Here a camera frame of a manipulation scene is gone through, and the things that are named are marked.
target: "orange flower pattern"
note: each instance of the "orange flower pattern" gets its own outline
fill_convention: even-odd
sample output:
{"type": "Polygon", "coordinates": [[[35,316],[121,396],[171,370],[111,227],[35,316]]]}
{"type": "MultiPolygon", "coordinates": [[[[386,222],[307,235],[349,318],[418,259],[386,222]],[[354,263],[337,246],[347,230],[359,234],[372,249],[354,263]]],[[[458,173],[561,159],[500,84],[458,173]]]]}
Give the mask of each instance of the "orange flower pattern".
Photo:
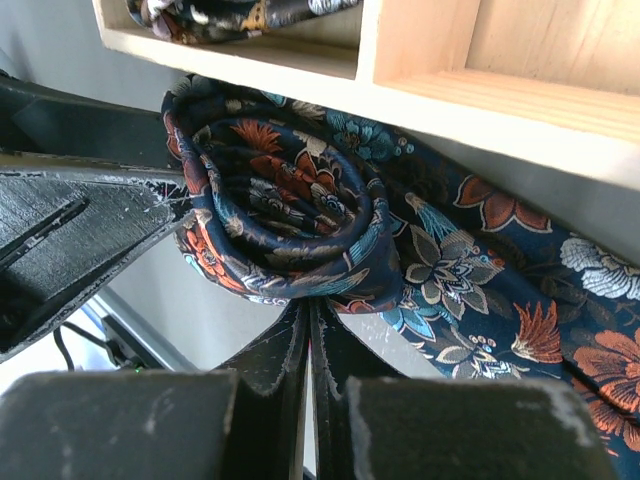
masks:
{"type": "Polygon", "coordinates": [[[498,232],[512,221],[532,232],[551,232],[551,222],[545,215],[534,212],[475,175],[469,175],[462,182],[454,205],[462,208],[479,206],[482,229],[487,232],[498,232]]]}
{"type": "Polygon", "coordinates": [[[515,341],[511,344],[513,353],[533,362],[561,362],[562,353],[560,352],[556,302],[551,302],[546,315],[543,314],[540,302],[536,304],[533,315],[529,311],[530,305],[528,303],[525,308],[516,303],[513,306],[520,314],[520,333],[516,335],[515,341]]]}
{"type": "Polygon", "coordinates": [[[631,339],[605,330],[595,336],[604,348],[580,347],[573,358],[582,371],[601,384],[600,392],[630,414],[640,413],[640,328],[631,339]]]}
{"type": "MultiPolygon", "coordinates": [[[[627,448],[634,452],[640,452],[640,427],[633,417],[624,416],[611,405],[605,403],[599,396],[589,390],[586,385],[577,379],[572,380],[573,387],[587,402],[589,413],[595,426],[604,435],[607,444],[611,441],[607,435],[622,437],[627,448]]],[[[609,455],[619,457],[619,454],[606,445],[609,455]]]]}
{"type": "Polygon", "coordinates": [[[194,228],[185,232],[184,244],[196,257],[196,261],[208,274],[208,278],[225,288],[237,292],[244,292],[245,288],[235,281],[224,268],[224,257],[218,253],[215,245],[209,238],[206,229],[196,222],[194,228]]]}
{"type": "Polygon", "coordinates": [[[448,377],[579,380],[620,477],[640,478],[640,270],[405,132],[303,110],[197,75],[168,92],[187,261],[252,301],[381,312],[448,377]]]}
{"type": "Polygon", "coordinates": [[[282,150],[277,142],[280,134],[274,132],[270,125],[261,125],[257,120],[242,120],[231,130],[258,152],[275,153],[282,150]]]}

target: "navy floral fabric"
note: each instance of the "navy floral fabric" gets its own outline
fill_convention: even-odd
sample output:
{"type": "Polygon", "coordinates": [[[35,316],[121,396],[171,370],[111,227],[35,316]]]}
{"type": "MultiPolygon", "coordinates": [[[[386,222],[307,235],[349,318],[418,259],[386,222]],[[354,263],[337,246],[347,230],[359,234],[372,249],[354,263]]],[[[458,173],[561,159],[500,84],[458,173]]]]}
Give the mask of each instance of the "navy floral fabric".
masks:
{"type": "Polygon", "coordinates": [[[381,312],[450,377],[564,380],[640,478],[640,270],[388,125],[194,75],[162,112],[201,275],[381,312]]]}
{"type": "Polygon", "coordinates": [[[360,0],[126,0],[129,14],[156,36],[183,44],[219,43],[350,8],[360,0]]]}

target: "wooden shelf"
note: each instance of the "wooden shelf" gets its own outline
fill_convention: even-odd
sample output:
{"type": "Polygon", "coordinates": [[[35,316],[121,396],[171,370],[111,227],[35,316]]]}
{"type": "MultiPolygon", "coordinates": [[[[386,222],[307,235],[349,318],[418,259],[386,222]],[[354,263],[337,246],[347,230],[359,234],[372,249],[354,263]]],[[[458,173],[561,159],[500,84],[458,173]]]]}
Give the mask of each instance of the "wooden shelf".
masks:
{"type": "Polygon", "coordinates": [[[108,48],[640,190],[638,0],[365,0],[207,47],[93,2],[108,48]]]}

